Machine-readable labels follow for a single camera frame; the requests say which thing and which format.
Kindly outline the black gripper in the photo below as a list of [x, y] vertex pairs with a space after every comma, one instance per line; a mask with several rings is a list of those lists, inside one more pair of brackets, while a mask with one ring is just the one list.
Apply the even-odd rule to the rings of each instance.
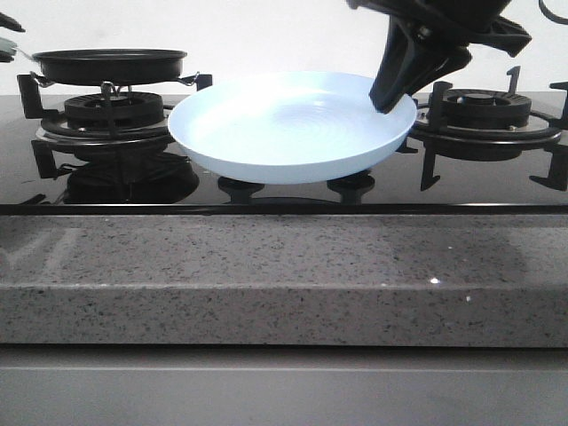
[[[379, 71], [369, 92], [378, 112], [389, 113], [403, 95], [415, 94], [445, 75], [466, 67], [469, 50], [482, 44], [515, 57], [532, 41], [525, 29], [501, 16], [508, 1], [349, 1], [390, 15]], [[417, 28], [457, 45], [424, 49]]]

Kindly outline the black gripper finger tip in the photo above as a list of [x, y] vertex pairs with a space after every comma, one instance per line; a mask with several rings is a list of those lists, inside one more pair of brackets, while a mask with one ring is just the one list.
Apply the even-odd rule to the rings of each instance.
[[14, 18], [0, 12], [0, 27], [7, 28], [14, 32], [25, 32], [25, 28]]

